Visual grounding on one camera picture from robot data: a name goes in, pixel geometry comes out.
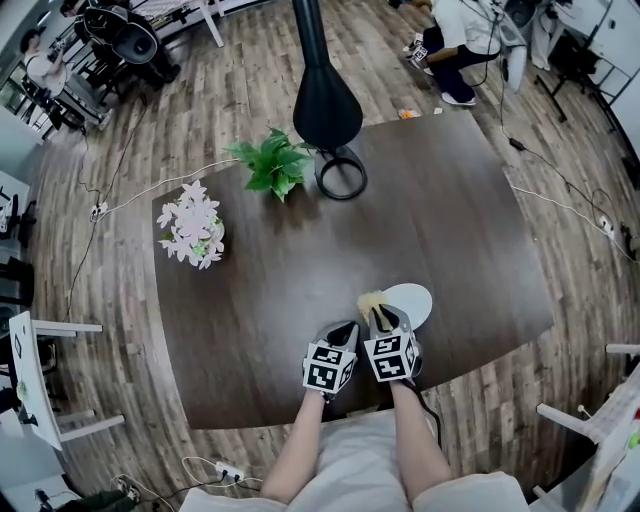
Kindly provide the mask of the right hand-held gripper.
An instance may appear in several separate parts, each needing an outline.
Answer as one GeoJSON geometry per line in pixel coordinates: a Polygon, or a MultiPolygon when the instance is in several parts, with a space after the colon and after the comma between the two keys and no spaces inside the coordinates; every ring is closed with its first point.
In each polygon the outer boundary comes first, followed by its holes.
{"type": "Polygon", "coordinates": [[[422,349],[416,340],[409,316],[390,304],[382,304],[381,312],[391,327],[383,332],[376,308],[368,313],[369,338],[364,341],[373,374],[378,382],[408,380],[420,374],[422,349]]]}

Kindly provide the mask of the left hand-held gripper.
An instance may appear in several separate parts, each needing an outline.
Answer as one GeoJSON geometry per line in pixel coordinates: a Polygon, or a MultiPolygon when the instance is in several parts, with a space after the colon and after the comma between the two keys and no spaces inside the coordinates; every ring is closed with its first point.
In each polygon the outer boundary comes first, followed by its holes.
{"type": "Polygon", "coordinates": [[[303,386],[326,402],[334,400],[354,373],[359,334],[355,321],[339,321],[318,333],[303,359],[303,386]]]}

